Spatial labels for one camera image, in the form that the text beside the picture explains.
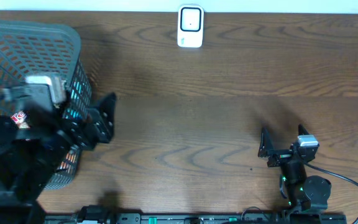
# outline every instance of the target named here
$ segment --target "white device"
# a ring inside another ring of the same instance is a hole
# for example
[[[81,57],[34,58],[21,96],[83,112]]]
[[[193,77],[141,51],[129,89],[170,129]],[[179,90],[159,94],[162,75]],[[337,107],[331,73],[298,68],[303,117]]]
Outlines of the white device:
[[[180,47],[201,47],[203,32],[203,8],[195,5],[182,6],[178,16],[178,45]]]

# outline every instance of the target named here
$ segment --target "wood grain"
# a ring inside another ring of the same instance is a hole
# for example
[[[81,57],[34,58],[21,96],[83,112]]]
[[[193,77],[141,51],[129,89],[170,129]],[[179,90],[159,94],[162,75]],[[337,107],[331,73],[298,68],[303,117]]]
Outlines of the wood grain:
[[[257,158],[303,123],[320,141],[313,164],[358,181],[358,15],[206,14],[200,49],[176,45],[177,15],[6,12],[81,35],[95,98],[115,91],[116,137],[85,152],[74,182],[44,192],[50,212],[83,205],[143,212],[240,212],[286,205],[279,169]],[[358,216],[358,189],[332,184],[329,211]]]

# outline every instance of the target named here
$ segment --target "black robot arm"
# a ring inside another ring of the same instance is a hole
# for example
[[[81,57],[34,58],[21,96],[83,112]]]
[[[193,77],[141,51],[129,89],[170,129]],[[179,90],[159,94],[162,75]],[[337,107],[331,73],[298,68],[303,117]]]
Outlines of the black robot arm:
[[[319,143],[316,138],[301,124],[298,126],[297,140],[289,149],[280,150],[274,148],[269,132],[266,128],[262,128],[258,156],[268,158],[268,167],[281,168],[280,192],[283,198],[288,197],[290,205],[290,208],[284,210],[282,214],[287,221],[291,221],[290,223],[293,223],[295,219],[299,219],[300,223],[306,223],[312,216],[319,217],[318,223],[323,221],[327,223],[334,219],[330,217],[329,220],[323,220],[323,212],[328,208],[327,201],[331,195],[330,181],[317,175],[308,177],[305,166],[358,186],[354,180],[308,164],[315,159],[318,148]],[[344,216],[336,216],[336,218],[346,220]]]
[[[57,75],[42,75],[62,85]],[[49,81],[6,88],[0,97],[16,103],[29,127],[19,129],[10,117],[0,116],[0,223],[43,223],[45,213],[36,200],[65,156],[93,150],[114,135],[114,94],[86,109],[85,119],[63,119],[66,92]]]

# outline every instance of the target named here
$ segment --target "gray plastic basket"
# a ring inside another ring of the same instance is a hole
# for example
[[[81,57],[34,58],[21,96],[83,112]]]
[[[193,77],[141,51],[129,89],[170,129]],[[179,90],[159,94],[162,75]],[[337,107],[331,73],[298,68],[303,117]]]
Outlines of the gray plastic basket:
[[[58,72],[71,96],[63,117],[85,118],[91,87],[80,62],[80,50],[80,36],[71,27],[0,21],[0,89],[35,72]],[[0,114],[12,116],[17,112],[12,105],[0,103]],[[67,154],[46,189],[59,189],[73,180],[80,154],[80,150]]]

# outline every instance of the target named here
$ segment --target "white wall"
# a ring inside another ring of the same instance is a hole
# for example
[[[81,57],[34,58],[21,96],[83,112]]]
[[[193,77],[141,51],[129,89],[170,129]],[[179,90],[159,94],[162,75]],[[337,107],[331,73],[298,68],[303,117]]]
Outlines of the white wall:
[[[358,14],[358,0],[0,0],[0,10],[175,12],[188,3],[206,12]]]

